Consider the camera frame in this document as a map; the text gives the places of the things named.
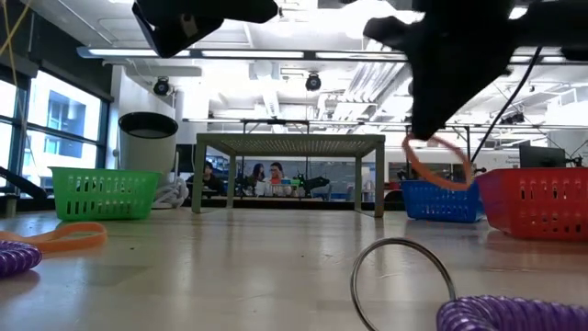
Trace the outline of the blue plastic basket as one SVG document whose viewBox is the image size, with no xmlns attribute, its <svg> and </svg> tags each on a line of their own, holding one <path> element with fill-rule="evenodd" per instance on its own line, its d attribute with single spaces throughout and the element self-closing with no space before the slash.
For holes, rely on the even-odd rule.
<svg viewBox="0 0 588 331">
<path fill-rule="evenodd" d="M 424 180 L 401 183 L 409 218 L 450 223 L 476 223 L 484 215 L 479 185 L 473 182 L 466 191 L 440 188 Z"/>
</svg>

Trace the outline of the purple coil keychain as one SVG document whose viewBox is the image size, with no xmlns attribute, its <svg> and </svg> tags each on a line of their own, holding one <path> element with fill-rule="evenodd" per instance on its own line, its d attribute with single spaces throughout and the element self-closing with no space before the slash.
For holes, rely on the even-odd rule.
<svg viewBox="0 0 588 331">
<path fill-rule="evenodd" d="M 425 246 L 402 237 L 382 238 L 364 248 L 355 259 L 350 276 L 350 295 L 358 318 L 368 331 L 379 331 L 359 300 L 360 267 L 372 251 L 385 245 L 409 247 L 427 258 L 439 271 L 449 301 L 437 310 L 436 331 L 588 331 L 588 307 L 504 296 L 457 295 L 457 288 L 443 262 Z"/>
<path fill-rule="evenodd" d="M 0 240 L 0 278 L 6 278 L 35 268 L 42 253 L 34 245 Z"/>
</svg>

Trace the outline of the orange rubber band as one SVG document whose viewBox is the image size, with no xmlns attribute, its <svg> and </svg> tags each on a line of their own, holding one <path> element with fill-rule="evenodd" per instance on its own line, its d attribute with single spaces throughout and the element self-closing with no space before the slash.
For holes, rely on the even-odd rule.
<svg viewBox="0 0 588 331">
<path fill-rule="evenodd" d="M 0 240 L 34 245 L 42 253 L 56 253 L 101 246 L 107 241 L 107 229 L 101 223 L 68 223 L 32 236 L 0 231 Z"/>
<path fill-rule="evenodd" d="M 437 176 L 419 160 L 419 158 L 413 151 L 413 148 L 410 146 L 410 141 L 415 139 L 416 137 L 414 136 L 414 134 L 412 132 L 409 132 L 406 134 L 406 137 L 403 139 L 401 143 L 401 148 L 404 151 L 407 160 L 412 164 L 414 170 L 416 170 L 426 181 L 440 188 L 455 191 L 467 191 L 469 189 L 473 182 L 471 162 L 460 148 L 437 136 L 431 137 L 432 141 L 444 145 L 449 151 L 453 152 L 456 155 L 456 157 L 462 162 L 462 165 L 464 167 L 465 181 L 455 182 Z"/>
</svg>

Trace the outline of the clear crumpled plastic wrap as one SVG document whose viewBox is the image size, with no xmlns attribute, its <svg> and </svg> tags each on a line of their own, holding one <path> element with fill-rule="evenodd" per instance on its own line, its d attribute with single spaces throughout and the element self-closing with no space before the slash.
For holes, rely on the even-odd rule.
<svg viewBox="0 0 588 331">
<path fill-rule="evenodd" d="M 189 196 L 186 181 L 177 177 L 173 183 L 158 188 L 155 191 L 155 197 L 152 208 L 159 209 L 177 209 L 180 208 Z"/>
</svg>

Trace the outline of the black computer monitor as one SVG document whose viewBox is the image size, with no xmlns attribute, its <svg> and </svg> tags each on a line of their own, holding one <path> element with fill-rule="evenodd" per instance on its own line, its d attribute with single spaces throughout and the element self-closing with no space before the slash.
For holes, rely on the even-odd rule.
<svg viewBox="0 0 588 331">
<path fill-rule="evenodd" d="M 566 155 L 559 148 L 520 145 L 519 161 L 521 168 L 565 167 Z"/>
</svg>

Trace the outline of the large glass window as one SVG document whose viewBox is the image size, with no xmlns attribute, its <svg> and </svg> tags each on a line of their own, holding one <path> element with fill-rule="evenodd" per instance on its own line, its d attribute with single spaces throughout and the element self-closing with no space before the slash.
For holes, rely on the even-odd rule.
<svg viewBox="0 0 588 331">
<path fill-rule="evenodd" d="M 106 162 L 109 104 L 53 74 L 0 65 L 0 167 L 52 192 L 54 167 Z"/>
</svg>

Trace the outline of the person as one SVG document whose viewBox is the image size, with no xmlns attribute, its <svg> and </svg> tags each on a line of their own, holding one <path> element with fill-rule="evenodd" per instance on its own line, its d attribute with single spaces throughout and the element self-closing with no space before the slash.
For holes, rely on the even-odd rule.
<svg viewBox="0 0 588 331">
<path fill-rule="evenodd" d="M 257 163 L 254 165 L 252 174 L 248 177 L 248 181 L 252 186 L 255 186 L 258 182 L 264 182 L 265 178 L 266 176 L 264 165 Z"/>
<path fill-rule="evenodd" d="M 270 177 L 266 182 L 265 195 L 268 197 L 290 197 L 292 195 L 292 186 L 286 186 L 282 183 L 286 177 L 283 167 L 279 162 L 270 165 Z"/>
<path fill-rule="evenodd" d="M 206 161 L 204 164 L 202 183 L 205 188 L 208 188 L 219 195 L 225 193 L 224 183 L 213 174 L 213 166 L 209 161 Z"/>
</svg>

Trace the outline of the green plastic basket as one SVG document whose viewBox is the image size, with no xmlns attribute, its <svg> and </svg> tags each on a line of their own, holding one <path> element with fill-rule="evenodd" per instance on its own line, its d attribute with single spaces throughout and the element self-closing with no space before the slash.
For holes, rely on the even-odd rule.
<svg viewBox="0 0 588 331">
<path fill-rule="evenodd" d="M 156 172 L 51 168 L 55 210 L 63 221 L 140 220 L 152 210 Z"/>
</svg>

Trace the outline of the red plastic basket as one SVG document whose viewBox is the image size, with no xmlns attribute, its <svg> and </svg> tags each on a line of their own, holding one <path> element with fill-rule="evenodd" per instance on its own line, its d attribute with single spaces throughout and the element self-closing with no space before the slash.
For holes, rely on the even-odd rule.
<svg viewBox="0 0 588 331">
<path fill-rule="evenodd" d="M 491 227 L 519 239 L 588 243 L 588 168 L 494 169 L 476 181 Z"/>
</svg>

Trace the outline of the white cylindrical cup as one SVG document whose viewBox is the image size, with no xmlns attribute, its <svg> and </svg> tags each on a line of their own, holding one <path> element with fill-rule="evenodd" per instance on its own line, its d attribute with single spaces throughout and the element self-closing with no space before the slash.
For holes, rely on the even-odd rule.
<svg viewBox="0 0 588 331">
<path fill-rule="evenodd" d="M 155 112 L 119 118 L 119 168 L 157 173 L 158 186 L 169 182 L 175 161 L 177 122 Z"/>
</svg>

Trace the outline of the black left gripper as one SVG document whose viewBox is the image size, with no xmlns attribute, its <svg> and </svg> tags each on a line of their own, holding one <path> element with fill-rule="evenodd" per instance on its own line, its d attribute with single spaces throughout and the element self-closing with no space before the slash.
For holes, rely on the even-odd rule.
<svg viewBox="0 0 588 331">
<path fill-rule="evenodd" d="M 198 17 L 190 0 L 134 0 L 131 12 L 143 36 L 161 58 L 171 58 L 218 29 L 221 17 Z M 267 22 L 278 14 L 274 0 L 228 0 L 224 17 Z"/>
</svg>

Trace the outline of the black overhead light bar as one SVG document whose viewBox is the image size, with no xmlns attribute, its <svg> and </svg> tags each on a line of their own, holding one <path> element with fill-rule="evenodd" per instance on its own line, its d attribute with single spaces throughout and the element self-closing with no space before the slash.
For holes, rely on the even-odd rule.
<svg viewBox="0 0 588 331">
<path fill-rule="evenodd" d="M 78 47 L 77 53 L 86 59 L 161 59 L 151 49 Z M 172 60 L 277 60 L 348 63 L 407 63 L 399 51 L 287 51 L 258 49 L 190 49 L 171 56 Z"/>
</svg>

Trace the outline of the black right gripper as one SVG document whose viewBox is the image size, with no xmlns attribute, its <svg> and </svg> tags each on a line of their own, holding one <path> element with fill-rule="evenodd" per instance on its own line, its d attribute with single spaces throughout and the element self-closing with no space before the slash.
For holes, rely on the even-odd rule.
<svg viewBox="0 0 588 331">
<path fill-rule="evenodd" d="M 413 69 L 415 138 L 431 138 L 503 74 L 515 50 L 506 38 L 513 8 L 513 0 L 413 0 L 417 21 L 367 21 L 363 35 L 402 52 Z"/>
</svg>

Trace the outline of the green perforated metal shelf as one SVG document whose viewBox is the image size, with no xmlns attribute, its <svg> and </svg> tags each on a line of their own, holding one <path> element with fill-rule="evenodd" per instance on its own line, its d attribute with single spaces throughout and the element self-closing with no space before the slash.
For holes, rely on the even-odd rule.
<svg viewBox="0 0 588 331">
<path fill-rule="evenodd" d="M 209 147 L 229 156 L 229 191 L 226 206 L 233 206 L 238 156 L 332 157 L 355 159 L 355 211 L 361 211 L 362 159 L 375 154 L 374 216 L 384 215 L 385 141 L 380 134 L 274 134 L 274 133 L 198 133 L 194 153 L 194 179 L 191 209 L 201 212 L 202 175 Z"/>
</svg>

